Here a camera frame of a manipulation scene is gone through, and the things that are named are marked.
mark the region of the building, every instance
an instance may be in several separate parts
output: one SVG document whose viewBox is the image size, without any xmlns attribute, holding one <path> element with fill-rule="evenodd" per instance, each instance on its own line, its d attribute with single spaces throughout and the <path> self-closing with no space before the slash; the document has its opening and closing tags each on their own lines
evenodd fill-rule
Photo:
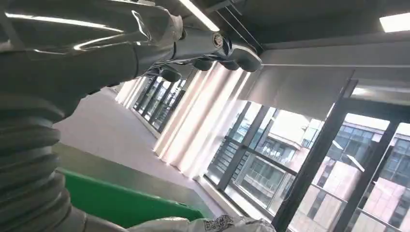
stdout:
<svg viewBox="0 0 410 232">
<path fill-rule="evenodd" d="M 232 140 L 242 142 L 252 118 L 260 108 L 253 107 Z M 284 110 L 271 108 L 265 119 L 266 128 L 259 128 L 249 148 L 268 159 L 298 172 L 314 144 L 323 122 Z M 342 208 L 355 188 L 358 177 L 371 158 L 371 147 L 380 141 L 386 127 L 381 120 L 348 115 L 340 128 L 327 157 L 320 166 L 308 189 L 291 226 L 295 231 L 327 231 L 337 220 Z M 395 231 L 388 224 L 406 231 L 410 220 L 410 131 L 402 125 L 391 142 L 390 158 L 376 183 L 372 183 L 362 199 L 360 209 L 353 216 L 348 231 Z M 238 146 L 227 140 L 220 147 L 208 167 L 207 176 L 214 182 L 226 171 Z M 251 199 L 252 204 L 265 209 L 264 214 L 274 216 L 286 198 L 294 176 L 261 157 L 247 152 L 238 166 L 231 187 Z M 247 210 L 245 203 L 237 202 Z"/>
</svg>

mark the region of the glass window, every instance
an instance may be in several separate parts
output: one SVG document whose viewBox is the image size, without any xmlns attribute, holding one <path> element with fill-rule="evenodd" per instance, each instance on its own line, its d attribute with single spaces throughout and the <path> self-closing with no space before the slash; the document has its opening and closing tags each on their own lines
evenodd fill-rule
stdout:
<svg viewBox="0 0 410 232">
<path fill-rule="evenodd" d="M 323 160 L 311 186 L 306 192 L 289 228 L 292 231 L 331 231 L 343 211 L 357 180 L 365 171 L 364 160 L 371 155 L 377 142 L 364 141 L 363 136 L 370 137 L 372 128 L 364 130 L 357 123 L 353 128 L 355 115 L 347 114 L 349 126 L 339 129 L 325 159 Z M 387 128 L 388 122 L 376 118 L 373 120 Z"/>
<path fill-rule="evenodd" d="M 250 107 L 246 111 L 244 119 L 239 124 L 238 129 L 235 131 L 232 137 L 233 139 L 235 139 L 238 142 L 242 142 L 243 138 L 245 137 L 245 134 L 248 132 L 250 125 L 252 124 L 261 107 L 262 106 L 258 103 L 252 102 L 250 104 Z"/>
<path fill-rule="evenodd" d="M 366 195 L 351 218 L 347 232 L 396 232 L 410 230 L 410 166 L 406 155 L 398 153 L 407 147 L 410 131 L 403 130 L 409 124 L 401 123 L 397 139 L 388 161 L 382 168 L 377 182 L 371 182 Z"/>
<path fill-rule="evenodd" d="M 237 114 L 231 124 L 231 130 L 235 131 L 230 131 L 225 140 L 243 144 L 243 138 L 261 107 L 248 102 L 241 113 L 243 120 Z M 259 128 L 250 135 L 252 140 L 224 191 L 251 217 L 271 220 L 290 191 L 296 171 L 322 129 L 322 122 L 273 107 L 260 120 Z M 310 128 L 310 134 L 307 134 L 307 128 Z M 304 138 L 309 139 L 305 148 L 302 147 Z M 240 154 L 241 149 L 245 148 L 236 147 L 235 154 Z M 218 165 L 220 154 L 228 150 L 224 142 L 209 165 L 206 175 L 214 183 L 219 183 L 224 173 L 222 165 Z"/>
</svg>

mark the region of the glass pane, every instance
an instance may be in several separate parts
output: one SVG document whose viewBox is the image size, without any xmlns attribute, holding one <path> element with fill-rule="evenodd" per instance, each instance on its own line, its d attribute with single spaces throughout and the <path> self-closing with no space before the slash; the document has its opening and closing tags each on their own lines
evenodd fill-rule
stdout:
<svg viewBox="0 0 410 232">
<path fill-rule="evenodd" d="M 291 231 L 332 230 L 388 125 L 377 118 L 346 115 L 290 223 Z"/>
<path fill-rule="evenodd" d="M 225 193 L 251 217 L 272 220 L 292 185 L 294 176 L 245 152 Z"/>
<path fill-rule="evenodd" d="M 162 78 L 157 77 L 152 88 L 148 90 L 145 100 L 141 102 L 141 107 L 138 111 L 140 114 L 142 114 L 143 111 L 145 110 L 146 105 L 148 105 L 149 100 L 151 100 L 151 98 L 153 97 L 155 93 L 155 90 L 158 88 L 161 82 L 162 82 Z"/>
<path fill-rule="evenodd" d="M 251 110 L 253 105 L 255 104 L 252 103 L 250 110 L 245 112 L 246 117 L 252 119 L 248 120 L 248 125 L 252 123 L 260 109 L 260 106 L 256 105 L 258 106 L 256 110 Z M 231 128 L 239 123 L 242 127 L 246 125 L 243 121 L 235 120 Z M 258 131 L 253 135 L 248 150 L 224 190 L 225 193 L 251 217 L 271 221 L 288 196 L 295 178 L 294 172 L 291 174 L 275 163 L 298 172 L 322 125 L 322 121 L 308 116 L 270 108 L 261 121 Z M 307 146 L 302 146 L 304 138 L 309 139 Z M 221 150 L 228 150 L 224 145 L 221 147 L 223 148 L 219 149 L 216 156 L 220 155 Z M 206 174 L 216 183 L 219 182 L 216 177 L 220 178 L 222 173 L 215 171 L 217 161 L 218 159 L 214 157 Z"/>
<path fill-rule="evenodd" d="M 164 122 L 164 120 L 169 117 L 168 113 L 170 112 L 171 107 L 173 106 L 174 103 L 178 104 L 178 102 L 175 102 L 176 98 L 178 97 L 178 94 L 181 92 L 182 84 L 185 82 L 181 82 L 180 80 L 176 82 L 171 91 L 169 92 L 168 96 L 166 96 L 165 101 L 160 104 L 158 114 L 155 117 L 155 120 L 152 122 L 152 125 L 158 130 L 161 126 L 161 124 Z"/>
<path fill-rule="evenodd" d="M 146 81 L 146 83 L 145 83 L 145 86 L 144 86 L 144 89 L 141 91 L 140 96 L 138 97 L 137 101 L 135 102 L 134 109 L 136 109 L 136 108 L 138 107 L 138 105 L 139 105 L 139 104 L 141 103 L 141 101 L 142 101 L 142 98 L 146 95 L 146 92 L 147 92 L 148 87 L 149 87 L 149 85 L 151 84 L 152 80 L 153 80 L 152 78 L 148 78 L 148 79 L 147 79 L 147 81 Z"/>
<path fill-rule="evenodd" d="M 410 231 L 410 124 L 401 123 L 381 174 L 370 183 L 346 231 Z"/>
<path fill-rule="evenodd" d="M 237 145 L 225 139 L 223 140 L 206 172 L 206 175 L 212 180 L 212 182 L 215 184 L 219 183 L 237 149 Z"/>
<path fill-rule="evenodd" d="M 255 136 L 258 137 L 255 151 L 298 172 L 309 153 L 309 149 L 302 146 L 304 137 L 307 137 L 306 130 L 312 129 L 319 133 L 322 129 L 321 123 L 316 122 L 320 121 L 271 108 L 261 124 L 261 128 L 264 123 L 267 124 L 262 130 L 263 134 Z M 308 143 L 313 144 L 315 139 L 312 138 Z"/>
<path fill-rule="evenodd" d="M 269 124 L 272 124 L 275 122 L 274 119 L 274 113 L 276 109 L 273 107 L 270 107 L 268 112 L 265 115 L 264 120 L 262 121 L 261 125 L 258 128 L 258 131 L 256 132 L 255 136 L 253 136 L 252 142 L 250 143 L 249 147 L 252 149 L 255 149 L 256 145 L 260 142 L 260 140 L 266 139 L 266 137 L 269 135 L 269 128 L 272 126 L 269 126 Z"/>
<path fill-rule="evenodd" d="M 245 134 L 248 132 L 250 125 L 252 124 L 261 107 L 262 106 L 258 103 L 252 102 L 250 104 L 250 107 L 246 111 L 244 119 L 242 120 L 241 124 L 239 125 L 238 129 L 235 131 L 232 137 L 233 139 L 235 139 L 238 142 L 242 142 L 243 138 L 245 137 Z"/>
<path fill-rule="evenodd" d="M 152 114 L 154 113 L 154 111 L 157 109 L 157 107 L 159 107 L 159 104 L 161 102 L 162 97 L 164 96 L 165 92 L 167 91 L 167 89 L 169 88 L 169 86 L 171 85 L 171 82 L 168 81 L 163 81 L 162 85 L 159 92 L 153 96 L 153 101 L 151 103 L 151 105 L 149 106 L 148 111 L 146 112 L 146 117 L 148 116 L 148 120 L 149 118 L 151 118 Z"/>
</svg>

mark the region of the circular label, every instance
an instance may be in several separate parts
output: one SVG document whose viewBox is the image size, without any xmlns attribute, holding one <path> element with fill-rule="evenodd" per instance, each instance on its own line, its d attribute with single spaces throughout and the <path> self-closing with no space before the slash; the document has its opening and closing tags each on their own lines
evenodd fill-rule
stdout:
<svg viewBox="0 0 410 232">
<path fill-rule="evenodd" d="M 214 42 L 214 46 L 216 48 L 221 48 L 223 46 L 223 37 L 222 37 L 222 35 L 219 34 L 219 33 L 214 33 L 213 42 Z"/>
</svg>

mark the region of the floor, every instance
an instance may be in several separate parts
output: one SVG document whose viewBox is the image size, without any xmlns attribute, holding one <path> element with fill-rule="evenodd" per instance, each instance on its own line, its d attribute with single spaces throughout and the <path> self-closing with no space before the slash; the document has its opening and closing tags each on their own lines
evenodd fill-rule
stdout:
<svg viewBox="0 0 410 232">
<path fill-rule="evenodd" d="M 115 94 L 104 88 L 83 99 L 75 113 L 57 123 L 61 143 L 122 164 L 162 180 L 194 190 L 214 216 L 224 211 L 195 181 L 189 180 L 172 166 L 166 166 L 152 151 L 156 138 L 122 105 Z"/>
</svg>

